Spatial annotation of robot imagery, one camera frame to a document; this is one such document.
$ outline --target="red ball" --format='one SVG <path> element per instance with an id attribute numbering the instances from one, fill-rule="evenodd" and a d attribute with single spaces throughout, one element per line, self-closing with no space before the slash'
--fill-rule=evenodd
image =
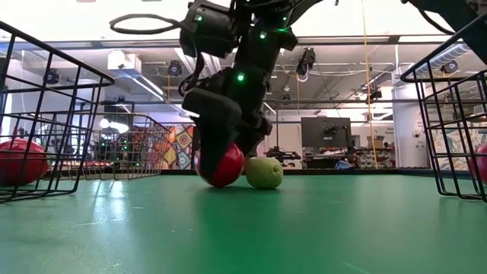
<path id="1" fill-rule="evenodd" d="M 196 173 L 198 173 L 206 183 L 214 187 L 228 186 L 235 182 L 242 174 L 245 157 L 242 151 L 234 143 L 231 144 L 230 148 L 225 153 L 225 156 L 220 160 L 217 170 L 212 177 L 202 174 L 200 156 L 201 154 L 197 151 L 194 158 Z"/>
<path id="2" fill-rule="evenodd" d="M 475 153 L 487 154 L 487 143 L 481 144 L 475 150 Z M 479 168 L 480 180 L 482 180 L 484 184 L 487 184 L 487 156 L 476 156 L 475 159 L 477 162 L 477 167 Z M 473 158 L 469 159 L 469 167 L 470 167 L 470 172 L 473 174 L 473 176 L 477 177 L 475 171 L 475 164 L 473 163 Z"/>
<path id="3" fill-rule="evenodd" d="M 31 142 L 29 151 L 42 154 L 27 154 L 24 172 L 21 176 L 22 161 L 26 149 L 27 141 L 23 139 L 9 140 L 0 144 L 0 185 L 23 186 L 37 181 L 46 174 L 49 167 L 44 148 L 35 142 Z"/>

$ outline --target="table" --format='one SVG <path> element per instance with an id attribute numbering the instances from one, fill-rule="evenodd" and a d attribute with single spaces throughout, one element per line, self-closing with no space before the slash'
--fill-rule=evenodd
<path id="1" fill-rule="evenodd" d="M 485 272 L 487 205 L 402 175 L 81 181 L 75 195 L 0 205 L 0 273 Z"/>

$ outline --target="box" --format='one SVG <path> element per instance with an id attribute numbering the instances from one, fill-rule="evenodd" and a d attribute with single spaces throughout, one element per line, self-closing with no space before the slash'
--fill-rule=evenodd
<path id="1" fill-rule="evenodd" d="M 371 140 L 372 138 L 370 136 L 367 136 L 368 148 L 373 148 Z M 384 148 L 384 137 L 382 135 L 374 136 L 374 145 L 376 149 Z"/>

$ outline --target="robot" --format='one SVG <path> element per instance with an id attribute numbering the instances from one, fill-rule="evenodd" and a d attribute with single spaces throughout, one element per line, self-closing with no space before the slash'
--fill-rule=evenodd
<path id="1" fill-rule="evenodd" d="M 186 18 L 175 21 L 153 14 L 129 14 L 110 22 L 119 33 L 156 34 L 180 28 L 183 52 L 196 58 L 196 69 L 181 82 L 183 109 L 197 113 L 193 121 L 201 134 L 201 169 L 216 172 L 219 161 L 232 142 L 244 155 L 272 131 L 265 118 L 263 100 L 270 89 L 276 60 L 281 48 L 293 50 L 298 43 L 291 25 L 309 8 L 322 0 L 231 0 L 230 7 L 207 0 L 188 4 Z M 457 32 L 483 13 L 483 0 L 401 0 L 416 6 L 437 29 L 425 11 L 438 13 Z M 131 18 L 156 18 L 172 26 L 157 30 L 127 30 L 116 27 Z M 487 25 L 473 29 L 463 41 L 487 64 Z M 234 65 L 208 78 L 200 78 L 204 68 L 202 53 L 226 58 L 237 48 Z"/>

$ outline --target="wire basket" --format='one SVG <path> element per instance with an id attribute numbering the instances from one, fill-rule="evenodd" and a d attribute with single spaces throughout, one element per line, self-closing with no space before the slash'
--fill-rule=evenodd
<path id="1" fill-rule="evenodd" d="M 80 161 L 65 162 L 61 178 L 131 180 L 161 174 L 170 147 L 170 130 L 137 113 L 98 113 L 82 169 Z M 84 144 L 84 134 L 73 143 Z"/>
<path id="2" fill-rule="evenodd" d="M 444 57 L 448 53 L 457 54 L 461 49 L 469 49 L 459 43 L 460 39 L 484 24 L 485 20 L 487 14 L 475 19 L 414 64 L 400 79 L 415 84 L 438 192 L 443 196 L 487 202 L 485 184 L 482 183 L 487 181 L 482 179 L 481 172 L 481 168 L 485 170 L 487 166 L 478 164 L 487 160 L 487 154 L 476 151 L 487 142 L 487 70 L 459 72 L 455 77 L 445 75 L 444 67 L 443 75 L 438 76 L 441 72 L 437 70 L 440 65 L 457 65 Z"/>
<path id="3" fill-rule="evenodd" d="M 81 173 L 60 181 L 60 170 L 85 165 L 97 103 L 114 80 L 1 21 L 0 33 L 8 37 L 0 47 L 0 203 L 73 193 Z M 77 153 L 66 151 L 74 135 L 88 141 Z"/>

